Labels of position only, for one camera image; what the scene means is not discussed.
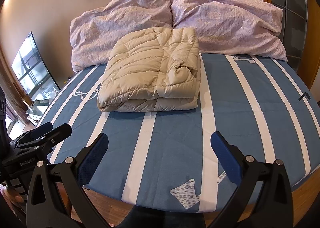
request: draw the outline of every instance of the folded comforter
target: folded comforter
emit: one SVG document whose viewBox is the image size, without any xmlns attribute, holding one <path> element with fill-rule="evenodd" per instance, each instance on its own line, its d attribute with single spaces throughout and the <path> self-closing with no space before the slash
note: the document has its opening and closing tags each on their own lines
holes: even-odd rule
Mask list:
<svg viewBox="0 0 320 228">
<path fill-rule="evenodd" d="M 153 27 L 122 37 L 111 51 L 100 111 L 167 111 L 197 107 L 198 40 L 192 28 Z"/>
</svg>

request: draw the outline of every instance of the person's leg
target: person's leg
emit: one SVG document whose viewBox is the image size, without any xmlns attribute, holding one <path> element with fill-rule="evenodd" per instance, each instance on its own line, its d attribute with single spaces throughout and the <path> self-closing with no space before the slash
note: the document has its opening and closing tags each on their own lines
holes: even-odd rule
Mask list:
<svg viewBox="0 0 320 228">
<path fill-rule="evenodd" d="M 163 228 L 164 212 L 134 206 L 117 228 Z"/>
<path fill-rule="evenodd" d="M 203 213 L 165 212 L 164 228 L 206 228 Z"/>
</svg>

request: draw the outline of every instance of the human hand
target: human hand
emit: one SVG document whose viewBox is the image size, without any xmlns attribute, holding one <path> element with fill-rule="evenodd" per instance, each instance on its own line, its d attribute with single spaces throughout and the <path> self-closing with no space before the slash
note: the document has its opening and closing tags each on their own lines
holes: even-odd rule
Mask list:
<svg viewBox="0 0 320 228">
<path fill-rule="evenodd" d="M 18 205 L 18 203 L 24 202 L 22 196 L 11 186 L 3 186 L 0 184 L 0 192 L 12 211 L 12 204 Z"/>
</svg>

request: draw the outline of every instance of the pillow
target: pillow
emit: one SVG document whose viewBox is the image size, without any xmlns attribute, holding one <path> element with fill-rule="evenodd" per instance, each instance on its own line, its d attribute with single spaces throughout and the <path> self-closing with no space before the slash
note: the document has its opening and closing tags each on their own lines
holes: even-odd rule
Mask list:
<svg viewBox="0 0 320 228">
<path fill-rule="evenodd" d="M 172 28 L 170 0 L 112 0 L 83 13 L 70 26 L 73 70 L 107 63 L 121 37 L 151 27 Z"/>
<path fill-rule="evenodd" d="M 282 9 L 259 0 L 170 0 L 173 28 L 195 28 L 200 52 L 287 61 L 278 36 Z"/>
</svg>

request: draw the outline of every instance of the tv screen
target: tv screen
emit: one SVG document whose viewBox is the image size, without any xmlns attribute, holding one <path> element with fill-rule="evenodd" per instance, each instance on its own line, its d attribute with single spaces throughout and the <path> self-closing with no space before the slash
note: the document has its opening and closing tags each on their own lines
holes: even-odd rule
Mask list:
<svg viewBox="0 0 320 228">
<path fill-rule="evenodd" d="M 11 68 L 31 100 L 53 99 L 58 94 L 58 85 L 40 56 L 32 32 L 22 43 Z"/>
</svg>

